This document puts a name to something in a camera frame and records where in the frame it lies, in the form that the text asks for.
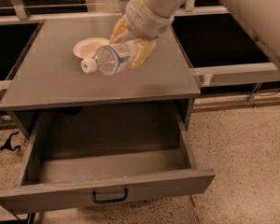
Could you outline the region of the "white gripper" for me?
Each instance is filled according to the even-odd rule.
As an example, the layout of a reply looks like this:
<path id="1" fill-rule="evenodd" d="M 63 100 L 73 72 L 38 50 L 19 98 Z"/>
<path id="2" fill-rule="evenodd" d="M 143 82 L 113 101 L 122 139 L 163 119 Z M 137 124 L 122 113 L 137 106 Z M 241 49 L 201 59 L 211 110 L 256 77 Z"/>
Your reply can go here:
<path id="1" fill-rule="evenodd" d="M 145 62 L 156 46 L 157 40 L 154 38 L 163 34 L 173 20 L 173 16 L 163 18 L 156 15 L 143 0 L 130 0 L 126 5 L 125 15 L 118 20 L 114 27 L 110 43 L 134 40 L 135 54 L 131 55 L 131 61 L 128 64 L 128 69 L 132 70 Z"/>

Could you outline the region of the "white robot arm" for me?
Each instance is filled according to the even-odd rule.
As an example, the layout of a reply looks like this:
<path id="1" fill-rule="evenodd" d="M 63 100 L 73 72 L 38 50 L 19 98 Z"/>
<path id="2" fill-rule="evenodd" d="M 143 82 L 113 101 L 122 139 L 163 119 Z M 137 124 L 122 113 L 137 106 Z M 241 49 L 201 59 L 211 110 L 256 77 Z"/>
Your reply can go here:
<path id="1" fill-rule="evenodd" d="M 110 41 L 140 40 L 136 67 L 152 51 L 174 13 L 187 0 L 130 0 L 117 22 Z M 246 33 L 280 70 L 280 0 L 219 0 Z"/>

